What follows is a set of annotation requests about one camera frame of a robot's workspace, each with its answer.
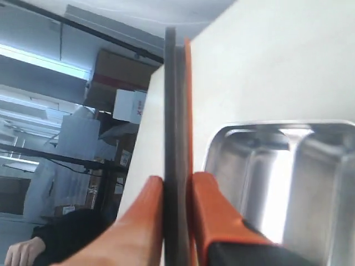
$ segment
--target stainless steel basin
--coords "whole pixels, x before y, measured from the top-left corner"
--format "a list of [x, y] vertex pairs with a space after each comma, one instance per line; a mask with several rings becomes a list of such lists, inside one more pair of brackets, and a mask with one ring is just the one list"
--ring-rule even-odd
[[236, 125], [213, 139], [206, 171], [269, 239], [318, 265], [355, 265], [355, 126]]

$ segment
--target person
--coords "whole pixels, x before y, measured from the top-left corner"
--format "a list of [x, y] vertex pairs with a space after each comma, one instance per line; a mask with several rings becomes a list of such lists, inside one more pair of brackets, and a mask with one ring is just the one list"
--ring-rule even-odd
[[30, 240], [9, 247], [5, 266], [60, 263], [102, 234], [114, 219], [92, 209], [70, 212], [51, 224], [35, 227]]

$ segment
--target human hand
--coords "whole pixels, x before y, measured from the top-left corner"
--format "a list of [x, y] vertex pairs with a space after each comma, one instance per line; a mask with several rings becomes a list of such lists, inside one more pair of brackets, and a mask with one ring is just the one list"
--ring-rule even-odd
[[39, 237], [9, 247], [5, 266], [31, 266], [38, 255], [45, 251], [45, 244]]

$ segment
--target white box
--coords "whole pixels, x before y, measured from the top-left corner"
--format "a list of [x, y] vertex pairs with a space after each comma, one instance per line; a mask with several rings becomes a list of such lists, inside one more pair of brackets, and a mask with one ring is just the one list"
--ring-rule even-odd
[[145, 103], [146, 93], [142, 91], [121, 90], [116, 91], [113, 118], [139, 124]]

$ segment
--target black jacket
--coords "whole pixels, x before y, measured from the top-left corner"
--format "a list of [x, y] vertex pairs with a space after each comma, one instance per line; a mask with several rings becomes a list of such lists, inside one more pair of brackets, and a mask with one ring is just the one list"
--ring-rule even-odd
[[35, 227], [32, 238], [41, 238], [45, 251], [35, 259], [33, 266], [47, 266], [69, 258], [96, 239], [109, 224], [100, 212], [80, 209], [58, 218], [52, 224]]

